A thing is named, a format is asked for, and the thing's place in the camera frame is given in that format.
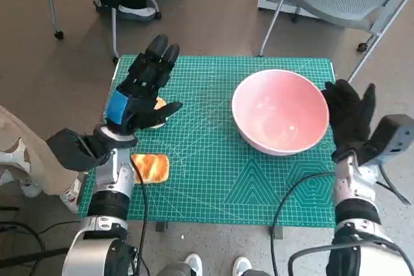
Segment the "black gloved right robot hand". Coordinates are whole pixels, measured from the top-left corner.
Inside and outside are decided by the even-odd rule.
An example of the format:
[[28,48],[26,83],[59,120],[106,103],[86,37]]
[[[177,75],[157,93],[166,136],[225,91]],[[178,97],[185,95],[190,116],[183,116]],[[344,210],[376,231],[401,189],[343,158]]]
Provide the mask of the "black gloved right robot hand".
[[342,152],[366,143],[376,105],[375,85],[369,84],[360,97],[348,81],[327,81],[322,94],[329,108],[336,151]]

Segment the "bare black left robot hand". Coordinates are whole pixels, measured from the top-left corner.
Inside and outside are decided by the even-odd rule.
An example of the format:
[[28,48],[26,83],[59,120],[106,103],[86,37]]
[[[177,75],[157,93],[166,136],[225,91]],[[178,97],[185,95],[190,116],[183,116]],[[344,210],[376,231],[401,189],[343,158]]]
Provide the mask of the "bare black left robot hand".
[[182,107],[181,102],[174,101],[156,108],[158,92],[169,81],[179,52],[178,44],[169,45],[167,35],[159,34],[136,57],[126,78],[109,98],[106,124],[111,131],[130,135],[156,127]]

